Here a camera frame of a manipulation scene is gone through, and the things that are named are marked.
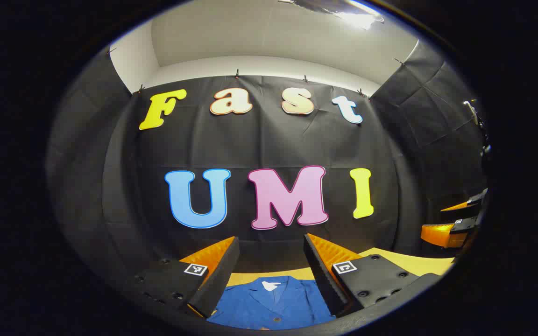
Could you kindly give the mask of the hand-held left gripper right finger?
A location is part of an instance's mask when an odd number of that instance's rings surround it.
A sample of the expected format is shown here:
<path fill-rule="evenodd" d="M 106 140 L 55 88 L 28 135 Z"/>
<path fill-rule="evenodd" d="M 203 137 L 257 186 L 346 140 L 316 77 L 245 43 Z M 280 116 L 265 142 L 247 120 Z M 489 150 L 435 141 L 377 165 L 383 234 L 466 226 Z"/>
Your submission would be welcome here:
<path fill-rule="evenodd" d="M 327 308 L 337 318 L 367 313 L 380 319 L 435 285 L 440 275 L 418 276 L 382 254 L 367 257 L 312 234 L 304 253 Z"/>

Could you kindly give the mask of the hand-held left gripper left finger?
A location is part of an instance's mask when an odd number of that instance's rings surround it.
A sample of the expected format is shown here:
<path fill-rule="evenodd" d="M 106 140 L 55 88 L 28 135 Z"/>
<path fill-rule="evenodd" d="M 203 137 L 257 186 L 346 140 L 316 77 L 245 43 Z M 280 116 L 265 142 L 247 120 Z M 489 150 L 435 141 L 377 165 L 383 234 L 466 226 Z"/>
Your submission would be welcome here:
<path fill-rule="evenodd" d="M 124 295 L 165 320 L 191 315 L 205 320 L 222 297 L 241 253 L 232 236 L 181 259 L 162 258 L 129 277 Z"/>

